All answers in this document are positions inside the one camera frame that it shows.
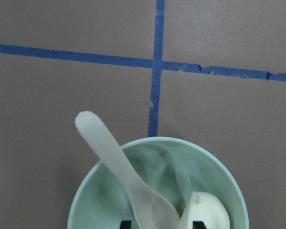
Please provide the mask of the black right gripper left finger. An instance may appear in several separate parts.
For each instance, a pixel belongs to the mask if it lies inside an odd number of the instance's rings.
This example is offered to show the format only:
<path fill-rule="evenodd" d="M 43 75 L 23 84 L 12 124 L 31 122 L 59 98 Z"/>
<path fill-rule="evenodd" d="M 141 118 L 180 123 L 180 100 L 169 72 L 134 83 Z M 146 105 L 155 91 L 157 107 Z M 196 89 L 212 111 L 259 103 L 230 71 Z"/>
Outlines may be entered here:
<path fill-rule="evenodd" d="M 122 220 L 120 223 L 119 229 L 131 229 L 132 221 L 131 220 Z"/>

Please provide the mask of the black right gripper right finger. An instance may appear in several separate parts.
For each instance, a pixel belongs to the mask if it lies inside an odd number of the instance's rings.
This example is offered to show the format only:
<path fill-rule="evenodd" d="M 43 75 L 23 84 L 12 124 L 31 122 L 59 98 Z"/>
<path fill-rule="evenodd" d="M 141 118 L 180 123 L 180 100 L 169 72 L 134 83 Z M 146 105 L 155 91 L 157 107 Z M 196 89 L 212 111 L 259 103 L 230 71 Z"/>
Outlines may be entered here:
<path fill-rule="evenodd" d="M 206 229 L 203 221 L 193 221 L 193 229 Z"/>

